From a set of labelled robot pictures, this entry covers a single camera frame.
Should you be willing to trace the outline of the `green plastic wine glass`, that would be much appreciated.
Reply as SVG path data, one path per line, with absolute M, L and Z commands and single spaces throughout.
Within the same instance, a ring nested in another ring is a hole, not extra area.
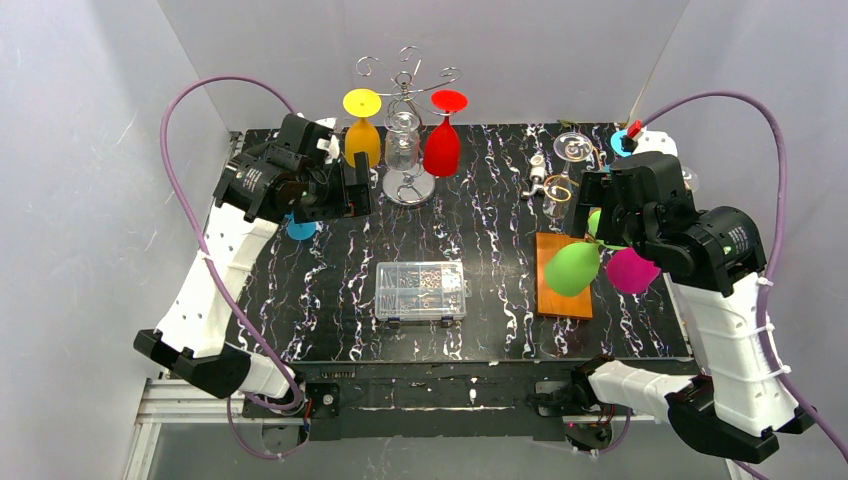
M 625 249 L 625 246 L 607 244 L 595 238 L 600 219 L 601 210 L 593 210 L 588 217 L 586 234 L 558 249 L 544 264 L 542 277 L 555 293 L 564 297 L 577 296 L 598 275 L 604 249 L 613 252 Z

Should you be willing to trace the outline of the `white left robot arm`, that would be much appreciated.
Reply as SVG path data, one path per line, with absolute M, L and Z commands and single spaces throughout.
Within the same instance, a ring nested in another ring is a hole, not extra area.
M 219 399 L 240 391 L 277 409 L 299 405 L 295 371 L 238 306 L 259 254 L 280 227 L 361 217 L 371 212 L 364 153 L 347 179 L 333 117 L 284 117 L 277 135 L 225 163 L 206 224 L 190 217 L 200 240 L 177 297 L 133 347 L 190 385 Z

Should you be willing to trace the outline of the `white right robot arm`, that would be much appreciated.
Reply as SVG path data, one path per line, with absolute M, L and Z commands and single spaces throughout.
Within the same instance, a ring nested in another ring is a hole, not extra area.
M 570 233 L 631 248 L 669 276 L 690 309 L 685 327 L 701 373 L 661 374 L 599 355 L 572 372 L 572 399 L 651 415 L 699 453 L 758 464 L 780 434 L 813 423 L 813 409 L 781 382 L 786 367 L 769 362 L 759 230 L 737 208 L 696 208 L 667 134 L 635 125 L 624 144 L 627 155 L 607 171 L 582 176 Z

